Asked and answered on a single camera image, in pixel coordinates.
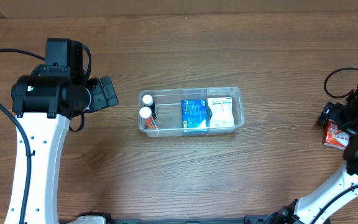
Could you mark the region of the red box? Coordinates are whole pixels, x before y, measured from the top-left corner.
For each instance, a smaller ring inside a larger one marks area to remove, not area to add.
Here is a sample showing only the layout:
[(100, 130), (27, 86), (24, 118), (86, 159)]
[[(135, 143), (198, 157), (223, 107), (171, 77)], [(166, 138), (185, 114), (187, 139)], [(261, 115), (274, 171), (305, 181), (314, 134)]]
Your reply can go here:
[(329, 120), (324, 125), (322, 145), (345, 150), (349, 140), (349, 135), (340, 130), (334, 121)]

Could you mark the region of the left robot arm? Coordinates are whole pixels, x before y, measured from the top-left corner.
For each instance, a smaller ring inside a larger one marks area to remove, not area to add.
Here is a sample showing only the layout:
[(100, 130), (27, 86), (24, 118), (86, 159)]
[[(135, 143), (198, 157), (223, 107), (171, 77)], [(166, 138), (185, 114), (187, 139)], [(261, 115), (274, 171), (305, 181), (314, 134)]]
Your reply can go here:
[(45, 60), (11, 90), (19, 123), (12, 194), (6, 223), (58, 223), (62, 149), (70, 121), (116, 106), (110, 77), (92, 78), (81, 42), (49, 38)]

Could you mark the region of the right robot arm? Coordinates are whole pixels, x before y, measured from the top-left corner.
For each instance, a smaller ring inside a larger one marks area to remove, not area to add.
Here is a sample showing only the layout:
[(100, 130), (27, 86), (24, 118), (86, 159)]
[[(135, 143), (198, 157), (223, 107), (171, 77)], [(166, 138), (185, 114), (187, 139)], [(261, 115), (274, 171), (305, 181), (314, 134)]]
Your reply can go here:
[(264, 223), (328, 223), (331, 215), (358, 197), (358, 85), (343, 96), (346, 104), (327, 103), (318, 123), (337, 122), (350, 134), (340, 168), (315, 191), (271, 213)]

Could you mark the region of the blue box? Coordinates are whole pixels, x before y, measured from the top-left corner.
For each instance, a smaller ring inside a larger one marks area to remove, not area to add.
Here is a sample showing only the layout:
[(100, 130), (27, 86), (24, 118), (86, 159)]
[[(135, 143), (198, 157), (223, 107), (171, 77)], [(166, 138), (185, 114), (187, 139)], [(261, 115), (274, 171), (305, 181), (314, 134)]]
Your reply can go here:
[(183, 127), (207, 128), (208, 109), (206, 100), (182, 100), (181, 112)]

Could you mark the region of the black bottle white cap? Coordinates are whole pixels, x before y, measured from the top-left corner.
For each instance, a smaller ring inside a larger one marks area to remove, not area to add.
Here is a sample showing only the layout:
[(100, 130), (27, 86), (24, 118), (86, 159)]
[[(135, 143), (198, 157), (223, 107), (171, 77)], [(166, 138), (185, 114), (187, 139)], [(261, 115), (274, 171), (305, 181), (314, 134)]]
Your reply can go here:
[(154, 101), (153, 97), (151, 95), (144, 95), (142, 97), (142, 102), (143, 102), (144, 106), (150, 108), (150, 110), (152, 112), (152, 117), (153, 117), (153, 119), (155, 119), (157, 117), (157, 113), (155, 110), (155, 101)]

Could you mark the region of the white box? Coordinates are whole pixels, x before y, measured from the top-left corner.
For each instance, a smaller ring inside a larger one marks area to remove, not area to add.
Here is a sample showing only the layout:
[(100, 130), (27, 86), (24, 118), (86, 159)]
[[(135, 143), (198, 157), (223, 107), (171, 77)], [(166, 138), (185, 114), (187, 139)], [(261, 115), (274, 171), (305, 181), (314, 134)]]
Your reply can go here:
[(232, 111), (232, 98), (208, 98), (209, 126), (211, 128), (225, 128), (235, 125)]

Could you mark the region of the orange bottle white cap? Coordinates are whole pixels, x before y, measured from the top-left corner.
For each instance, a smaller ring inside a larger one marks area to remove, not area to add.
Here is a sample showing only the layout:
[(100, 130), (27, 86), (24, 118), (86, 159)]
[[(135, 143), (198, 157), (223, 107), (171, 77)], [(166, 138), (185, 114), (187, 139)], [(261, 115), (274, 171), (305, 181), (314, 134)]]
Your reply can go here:
[(152, 116), (152, 110), (144, 106), (139, 110), (139, 116), (144, 120), (145, 125), (148, 129), (158, 129), (157, 125), (155, 124), (154, 118)]

